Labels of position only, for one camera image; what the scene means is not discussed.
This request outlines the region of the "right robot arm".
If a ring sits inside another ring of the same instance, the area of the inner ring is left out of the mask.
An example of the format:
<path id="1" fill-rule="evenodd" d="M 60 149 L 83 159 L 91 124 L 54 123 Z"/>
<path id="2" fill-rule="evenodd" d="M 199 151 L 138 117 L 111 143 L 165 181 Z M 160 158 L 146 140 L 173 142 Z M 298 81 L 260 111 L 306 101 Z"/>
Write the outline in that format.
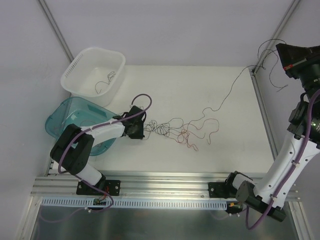
<path id="1" fill-rule="evenodd" d="M 287 194 L 306 165 L 320 153 L 320 47 L 279 43 L 276 50 L 289 78 L 300 80 L 304 92 L 289 116 L 283 145 L 265 176 L 254 183 L 235 171 L 224 183 L 224 192 L 261 213 L 282 222 Z"/>

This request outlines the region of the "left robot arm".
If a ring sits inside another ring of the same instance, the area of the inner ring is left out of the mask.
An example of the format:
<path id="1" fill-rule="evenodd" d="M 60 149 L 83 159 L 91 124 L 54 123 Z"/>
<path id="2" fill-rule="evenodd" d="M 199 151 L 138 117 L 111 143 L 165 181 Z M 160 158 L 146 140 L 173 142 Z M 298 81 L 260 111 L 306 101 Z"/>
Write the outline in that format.
<path id="1" fill-rule="evenodd" d="M 50 151 L 50 158 L 58 163 L 59 172 L 64 169 L 75 176 L 93 194 L 109 195 L 114 190 L 110 181 L 88 163 L 92 148 L 121 137 L 143 139 L 146 115 L 145 110 L 134 105 L 123 115 L 100 124 L 86 127 L 69 124 Z"/>

